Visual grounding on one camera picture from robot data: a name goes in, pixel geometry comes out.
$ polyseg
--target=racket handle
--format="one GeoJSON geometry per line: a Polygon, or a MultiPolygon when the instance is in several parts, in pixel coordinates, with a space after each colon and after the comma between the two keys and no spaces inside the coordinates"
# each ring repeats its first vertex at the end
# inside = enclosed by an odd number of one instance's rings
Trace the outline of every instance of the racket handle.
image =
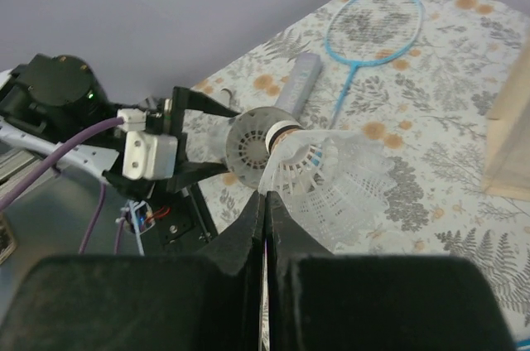
{"type": "Polygon", "coordinates": [[[345,101],[346,95],[348,94],[349,87],[351,85],[351,82],[354,80],[354,76],[358,68],[359,67],[357,65],[352,65],[351,67],[351,71],[349,72],[348,78],[346,78],[346,81],[344,82],[344,86],[342,87],[342,90],[340,91],[339,98],[337,99],[337,103],[335,104],[335,109],[333,110],[333,116],[331,117],[331,121],[330,121],[330,125],[328,129],[332,129],[335,123],[337,122],[340,109],[342,108],[342,104],[345,101]]]}

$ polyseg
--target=purple cable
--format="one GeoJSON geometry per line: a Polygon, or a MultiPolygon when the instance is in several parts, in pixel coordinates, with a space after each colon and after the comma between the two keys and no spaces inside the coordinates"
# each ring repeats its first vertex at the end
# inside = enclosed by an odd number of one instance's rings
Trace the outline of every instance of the purple cable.
{"type": "Polygon", "coordinates": [[[116,231],[116,238],[114,239],[114,254],[118,254],[119,243],[122,239],[123,225],[125,224],[125,218],[122,217],[119,220],[118,230],[116,231]]]}
{"type": "Polygon", "coordinates": [[[13,187],[5,196],[0,200],[0,212],[5,210],[16,198],[27,190],[27,188],[35,182],[36,179],[41,177],[44,172],[50,169],[55,163],[57,163],[64,155],[73,150],[79,144],[82,144],[89,138],[95,136],[98,133],[109,130],[110,128],[117,127],[123,124],[122,118],[110,118],[105,119],[100,123],[96,123],[91,127],[87,127],[85,130],[77,133],[70,140],[65,142],[62,146],[53,151],[44,161],[40,163],[33,171],[28,174],[24,179],[13,187]]]}
{"type": "Polygon", "coordinates": [[[101,209],[103,208],[106,194],[107,194],[107,186],[104,183],[99,183],[98,205],[96,206],[96,210],[94,211],[94,214],[92,214],[92,219],[90,219],[89,227],[84,232],[83,241],[81,241],[81,245],[79,246],[79,254],[83,254],[84,250],[86,249],[86,246],[89,244],[90,235],[92,235],[92,231],[94,231],[94,227],[96,223],[98,222],[98,217],[99,217],[99,214],[101,213],[101,209]]]}

